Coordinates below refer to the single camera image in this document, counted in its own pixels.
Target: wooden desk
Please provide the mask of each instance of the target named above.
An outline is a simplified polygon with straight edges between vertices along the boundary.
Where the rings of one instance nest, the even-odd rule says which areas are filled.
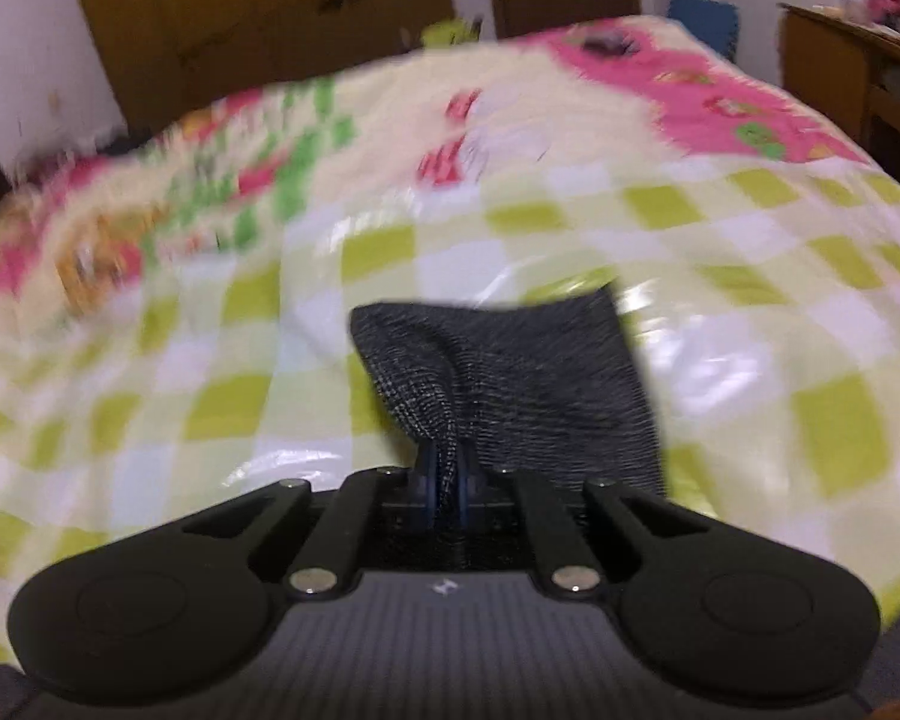
[[[882,86],[900,44],[814,10],[781,4],[783,87],[871,150],[872,120],[900,134],[900,101]]]

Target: black plastic part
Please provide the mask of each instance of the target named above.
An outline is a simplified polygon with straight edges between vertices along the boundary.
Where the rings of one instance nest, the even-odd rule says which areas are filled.
[[[536,583],[547,595],[593,600],[605,591],[604,570],[564,508],[557,490],[543,477],[526,471],[499,474],[514,495],[520,522],[533,552]],[[566,566],[591,568],[600,576],[592,589],[573,591],[554,584],[554,572]]]
[[[232,671],[279,614],[251,567],[274,548],[289,562],[310,498],[306,483],[271,485],[41,571],[7,618],[21,666],[91,704],[145,703]]]
[[[880,614],[850,572],[624,485],[588,483],[584,497],[639,555],[616,610],[634,654],[667,680],[751,706],[856,683]]]
[[[438,570],[506,567],[542,595],[600,608],[661,680],[718,704],[780,709],[842,695],[874,646],[875,600],[825,560],[624,485],[588,483],[574,500],[528,472],[471,481],[472,529],[426,533],[408,524],[428,510],[426,487],[403,469],[352,474],[336,493],[272,485],[41,572],[11,606],[11,642],[58,696],[149,704],[234,673],[290,605],[343,603],[368,566],[413,575],[432,550]],[[473,560],[477,542],[489,560]],[[514,544],[518,564],[505,566]],[[558,586],[554,571],[568,565],[592,568],[599,584]],[[295,589],[290,578],[308,568],[332,572],[333,586]],[[432,584],[442,598],[447,585]]]
[[[370,532],[380,501],[407,480],[403,469],[370,469],[350,474],[333,497],[307,541],[287,569],[284,589],[290,599],[327,601],[351,589],[357,559]],[[336,584],[319,594],[293,587],[290,578],[298,571],[321,568],[336,577]]]

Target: gray ribbed surface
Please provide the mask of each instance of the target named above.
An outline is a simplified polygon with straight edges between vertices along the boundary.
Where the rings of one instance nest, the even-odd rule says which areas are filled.
[[[440,594],[445,580],[458,588]],[[670,688],[597,608],[541,596],[524,574],[370,573],[298,605],[247,667],[188,699],[92,709],[40,696],[22,720],[856,720],[844,698],[759,712]]]

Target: green object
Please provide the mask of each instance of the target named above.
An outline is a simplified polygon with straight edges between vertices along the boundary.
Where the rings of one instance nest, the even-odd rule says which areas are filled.
[[[234,279],[223,300],[224,325],[265,322],[280,317],[280,264]]]
[[[877,290],[883,286],[879,274],[860,248],[844,235],[831,235],[807,242],[836,271],[847,286],[855,290]]]
[[[833,178],[812,178],[811,182],[834,205],[852,208],[856,205],[864,204],[862,197],[856,196],[856,194],[853,194],[852,191],[842,185],[840,181],[836,181]]]
[[[314,81],[314,110],[322,122],[333,113],[333,83],[333,76]]]
[[[665,230],[706,218],[686,191],[679,187],[629,187],[623,191],[623,196],[636,218],[648,230]]]
[[[370,229],[343,242],[341,280],[346,284],[377,271],[410,264],[415,256],[416,231],[412,225]]]
[[[475,43],[480,40],[480,25],[463,19],[449,19],[432,23],[420,33],[420,44],[425,49],[456,46],[458,43]]]
[[[179,321],[180,304],[176,295],[154,300],[149,304],[140,325],[140,335],[137,337],[137,349],[140,354],[148,355],[163,351]]]
[[[333,148],[349,146],[357,137],[357,127],[352,116],[341,116],[330,127],[330,142]]]
[[[802,389],[791,400],[823,495],[858,490],[893,465],[880,408],[863,375]]]
[[[257,215],[253,206],[240,211],[233,225],[233,245],[237,251],[251,247],[260,234],[257,229]]]
[[[784,305],[780,293],[760,271],[747,265],[701,265],[697,271],[735,306]]]
[[[769,170],[741,170],[727,177],[761,208],[776,208],[799,199],[799,194]]]
[[[100,457],[124,445],[127,426],[143,403],[136,392],[117,392],[98,400],[90,413],[90,454]]]
[[[747,122],[737,127],[737,138],[752,146],[768,159],[781,160],[787,155],[786,146],[778,141],[776,133],[760,122]]]
[[[211,382],[194,399],[183,439],[206,442],[252,436],[260,425],[270,382],[271,377],[261,373]]]
[[[53,419],[34,428],[31,451],[29,458],[24,463],[26,467],[37,471],[52,470],[58,462],[66,429],[67,422],[64,419]]]

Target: blanket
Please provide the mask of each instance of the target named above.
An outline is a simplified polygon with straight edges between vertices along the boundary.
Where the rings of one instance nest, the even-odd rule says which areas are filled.
[[[609,31],[634,53],[593,52]],[[819,115],[650,17],[250,90],[134,156],[79,161],[5,202],[0,336],[96,311],[194,250],[249,247],[308,203],[716,152],[869,161]]]
[[[29,575],[283,477],[410,464],[346,333],[380,299],[613,280],[674,500],[900,611],[900,187],[866,166],[597,162],[308,209],[0,347],[0,660]]]

